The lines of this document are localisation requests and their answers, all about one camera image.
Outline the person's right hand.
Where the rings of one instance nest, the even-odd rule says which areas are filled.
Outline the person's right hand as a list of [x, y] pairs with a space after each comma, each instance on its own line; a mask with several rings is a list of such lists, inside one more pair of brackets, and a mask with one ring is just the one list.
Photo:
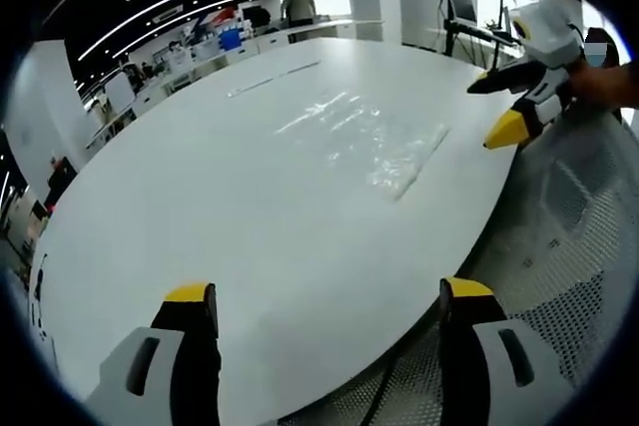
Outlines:
[[593, 104], [610, 106], [608, 74], [607, 69], [580, 64], [569, 76], [574, 96]]

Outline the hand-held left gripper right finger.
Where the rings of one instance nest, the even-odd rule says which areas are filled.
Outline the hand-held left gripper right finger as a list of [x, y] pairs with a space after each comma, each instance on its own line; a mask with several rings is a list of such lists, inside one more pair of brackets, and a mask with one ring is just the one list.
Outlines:
[[549, 424], [573, 393], [554, 349], [478, 281], [443, 278], [439, 308], [441, 423]]

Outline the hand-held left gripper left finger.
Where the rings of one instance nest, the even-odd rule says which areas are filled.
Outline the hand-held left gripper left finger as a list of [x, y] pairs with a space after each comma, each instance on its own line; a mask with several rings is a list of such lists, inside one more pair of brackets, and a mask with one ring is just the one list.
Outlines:
[[84, 405], [101, 425], [218, 425], [218, 340], [216, 286], [179, 286], [102, 362]]

